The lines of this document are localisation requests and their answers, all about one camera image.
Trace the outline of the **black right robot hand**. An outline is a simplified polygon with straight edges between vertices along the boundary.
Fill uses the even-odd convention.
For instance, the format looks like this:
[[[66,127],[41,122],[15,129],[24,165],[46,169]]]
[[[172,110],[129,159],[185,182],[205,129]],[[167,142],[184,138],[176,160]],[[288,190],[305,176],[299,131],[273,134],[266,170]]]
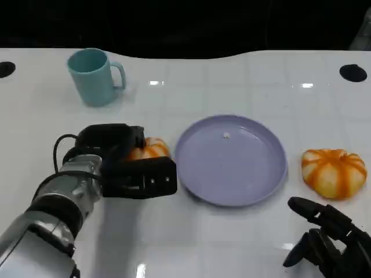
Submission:
[[[370,277],[370,235],[352,219],[329,204],[302,197],[291,197],[288,206],[318,227],[302,235],[285,258],[284,267],[305,259],[324,277]]]

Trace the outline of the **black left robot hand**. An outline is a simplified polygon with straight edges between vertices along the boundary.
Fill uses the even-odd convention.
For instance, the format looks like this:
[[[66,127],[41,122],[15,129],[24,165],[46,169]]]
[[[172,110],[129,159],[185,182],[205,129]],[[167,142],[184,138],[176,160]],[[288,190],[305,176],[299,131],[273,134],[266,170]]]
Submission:
[[[104,124],[107,155],[100,174],[104,197],[150,199],[177,192],[176,164],[164,142],[141,126]]]

